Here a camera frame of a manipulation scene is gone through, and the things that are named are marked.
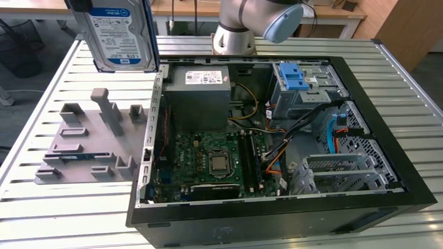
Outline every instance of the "wooden desk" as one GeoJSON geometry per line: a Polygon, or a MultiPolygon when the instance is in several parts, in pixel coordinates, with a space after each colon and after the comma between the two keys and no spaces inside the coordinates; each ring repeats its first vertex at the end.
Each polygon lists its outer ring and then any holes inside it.
{"type": "MultiPolygon", "coordinates": [[[[157,21],[158,35],[168,35],[168,24],[170,19],[172,0],[156,0],[152,11],[157,21]]],[[[353,32],[367,15],[356,7],[353,12],[343,9],[332,9],[327,6],[315,6],[317,13],[317,24],[343,25],[340,38],[352,38],[353,32]]],[[[193,1],[174,0],[174,21],[193,21],[193,1]]],[[[197,2],[197,20],[201,22],[218,22],[218,3],[197,2]]],[[[312,24],[312,18],[303,18],[301,24],[312,24]]]]}
{"type": "MultiPolygon", "coordinates": [[[[158,35],[168,35],[166,22],[170,19],[172,0],[154,0],[152,14],[157,22],[158,35]]],[[[327,6],[315,6],[317,24],[343,25],[340,38],[351,38],[365,13],[357,7],[353,12],[332,9],[327,6]]],[[[197,20],[218,22],[218,3],[197,2],[197,20]]],[[[0,19],[73,19],[62,0],[0,0],[0,19]]],[[[174,0],[174,20],[193,21],[193,1],[174,0]]],[[[301,24],[312,24],[312,18],[303,18],[301,24]]]]}

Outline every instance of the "orange wire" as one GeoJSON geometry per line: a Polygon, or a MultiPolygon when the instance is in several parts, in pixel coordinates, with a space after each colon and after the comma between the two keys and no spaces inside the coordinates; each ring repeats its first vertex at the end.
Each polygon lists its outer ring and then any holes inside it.
{"type": "Polygon", "coordinates": [[[348,131],[348,128],[344,128],[341,130],[337,130],[337,132],[348,131]]]}
{"type": "Polygon", "coordinates": [[[274,159],[272,160],[272,162],[268,165],[268,168],[265,169],[265,173],[273,173],[273,174],[280,174],[280,171],[276,170],[269,170],[272,165],[274,164],[276,160],[278,159],[278,157],[281,156],[283,152],[285,151],[285,148],[288,147],[288,144],[285,145],[285,147],[281,149],[280,153],[277,154],[277,156],[274,157],[274,159]]]}
{"type": "Polygon", "coordinates": [[[333,139],[335,153],[339,153],[339,138],[333,139]]]}
{"type": "Polygon", "coordinates": [[[269,121],[270,121],[270,119],[266,119],[266,121],[265,121],[265,130],[266,131],[276,131],[276,129],[269,128],[269,121]]]}

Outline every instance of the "hard drive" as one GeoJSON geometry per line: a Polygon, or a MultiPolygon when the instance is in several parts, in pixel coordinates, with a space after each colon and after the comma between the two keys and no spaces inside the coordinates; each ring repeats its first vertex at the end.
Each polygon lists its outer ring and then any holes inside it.
{"type": "Polygon", "coordinates": [[[65,0],[101,72],[158,69],[148,0],[65,0]]]}

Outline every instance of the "slatted table surface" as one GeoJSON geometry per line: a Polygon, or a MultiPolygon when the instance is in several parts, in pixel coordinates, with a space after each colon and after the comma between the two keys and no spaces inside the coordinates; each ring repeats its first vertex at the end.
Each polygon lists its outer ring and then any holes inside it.
{"type": "MultiPolygon", "coordinates": [[[[157,42],[161,54],[210,54],[208,37],[157,37],[157,42]]],[[[210,248],[443,248],[441,112],[383,46],[367,40],[295,38],[273,45],[257,39],[256,50],[345,59],[439,203],[359,234],[210,248]]],[[[38,186],[32,180],[58,128],[62,104],[77,102],[82,109],[98,109],[89,100],[90,90],[106,87],[120,109],[132,104],[148,107],[153,77],[97,73],[88,46],[74,41],[0,168],[1,248],[152,248],[137,231],[124,226],[130,182],[38,186]]]]}

